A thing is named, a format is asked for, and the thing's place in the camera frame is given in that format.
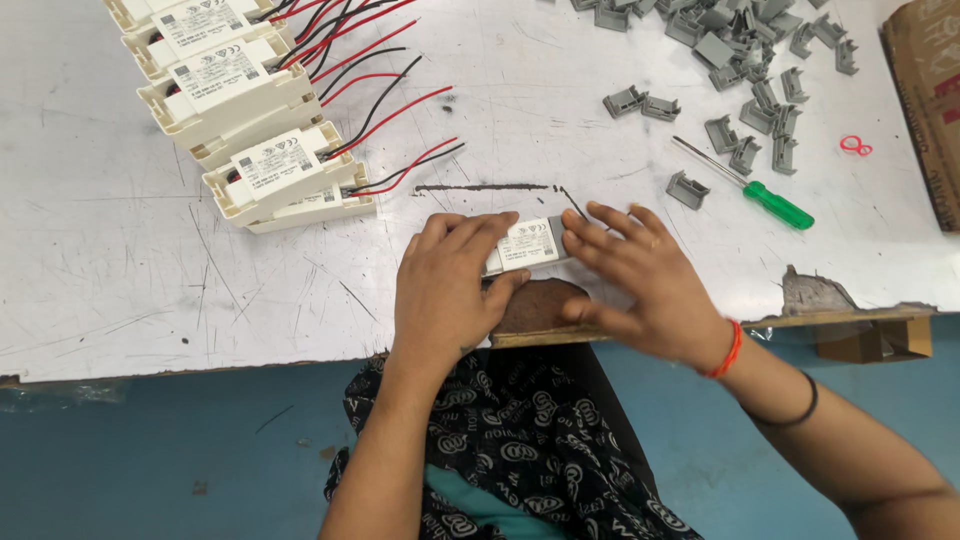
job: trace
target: left hand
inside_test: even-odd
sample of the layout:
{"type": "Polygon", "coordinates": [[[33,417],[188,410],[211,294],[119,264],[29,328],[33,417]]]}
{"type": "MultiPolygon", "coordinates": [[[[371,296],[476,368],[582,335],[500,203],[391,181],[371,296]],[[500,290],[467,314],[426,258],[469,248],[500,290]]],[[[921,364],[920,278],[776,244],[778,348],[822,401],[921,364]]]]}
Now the left hand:
{"type": "Polygon", "coordinates": [[[519,214],[434,214],[414,234],[396,272],[396,338],[390,366],[439,384],[493,330],[529,270],[499,276],[486,291],[480,274],[519,214]]]}

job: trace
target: right hand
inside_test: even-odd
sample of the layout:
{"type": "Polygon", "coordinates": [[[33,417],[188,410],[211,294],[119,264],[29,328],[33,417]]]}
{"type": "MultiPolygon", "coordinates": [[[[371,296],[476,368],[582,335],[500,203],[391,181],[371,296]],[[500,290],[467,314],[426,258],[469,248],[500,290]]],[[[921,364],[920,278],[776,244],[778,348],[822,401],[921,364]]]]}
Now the right hand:
{"type": "Polygon", "coordinates": [[[592,201],[587,212],[623,238],[568,209],[563,215],[564,247],[636,303],[624,312],[576,298],[567,301],[564,317],[594,323],[642,353],[678,360],[700,371],[723,363],[733,343],[732,325],[713,307],[693,265],[658,217],[631,205],[630,215],[637,222],[592,201]]]}

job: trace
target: red thread bracelet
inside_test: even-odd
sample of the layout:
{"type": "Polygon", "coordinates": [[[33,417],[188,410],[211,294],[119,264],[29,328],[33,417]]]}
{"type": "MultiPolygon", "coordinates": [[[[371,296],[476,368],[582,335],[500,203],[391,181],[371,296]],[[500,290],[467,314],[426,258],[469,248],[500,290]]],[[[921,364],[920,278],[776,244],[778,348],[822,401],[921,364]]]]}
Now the red thread bracelet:
{"type": "Polygon", "coordinates": [[[736,362],[737,357],[740,355],[740,345],[743,344],[743,331],[740,329],[740,323],[730,319],[731,324],[733,325],[733,345],[730,347],[730,352],[727,353],[727,357],[723,359],[723,363],[720,364],[720,367],[714,369],[713,371],[700,372],[700,375],[704,376],[707,379],[720,379],[730,371],[733,363],[736,362]]]}

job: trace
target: forearm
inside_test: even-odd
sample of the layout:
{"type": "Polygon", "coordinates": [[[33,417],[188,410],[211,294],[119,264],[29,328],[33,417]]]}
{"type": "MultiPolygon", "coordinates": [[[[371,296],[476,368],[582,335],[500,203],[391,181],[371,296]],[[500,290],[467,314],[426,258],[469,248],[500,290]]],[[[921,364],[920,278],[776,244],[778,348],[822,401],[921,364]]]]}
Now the forearm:
{"type": "Polygon", "coordinates": [[[391,360],[320,540],[418,536],[426,427],[439,384],[402,373],[391,360]]]}
{"type": "MultiPolygon", "coordinates": [[[[810,406],[810,383],[796,368],[745,337],[721,382],[756,417],[797,419],[810,406]]],[[[818,491],[847,512],[950,488],[933,465],[869,414],[818,385],[819,403],[798,426],[757,424],[768,441],[818,491]]]]}

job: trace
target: cardboard box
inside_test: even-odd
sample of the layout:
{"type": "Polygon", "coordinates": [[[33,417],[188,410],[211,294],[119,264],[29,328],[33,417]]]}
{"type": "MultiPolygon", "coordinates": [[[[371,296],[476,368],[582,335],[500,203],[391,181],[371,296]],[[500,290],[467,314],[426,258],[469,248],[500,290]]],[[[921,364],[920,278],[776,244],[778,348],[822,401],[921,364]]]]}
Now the cardboard box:
{"type": "Polygon", "coordinates": [[[914,0],[880,32],[926,188],[945,233],[960,233],[960,2],[914,0]]]}
{"type": "Polygon", "coordinates": [[[933,356],[929,317],[909,321],[876,321],[864,332],[833,340],[838,330],[835,327],[844,326],[817,328],[817,356],[855,364],[897,362],[933,356]]]}

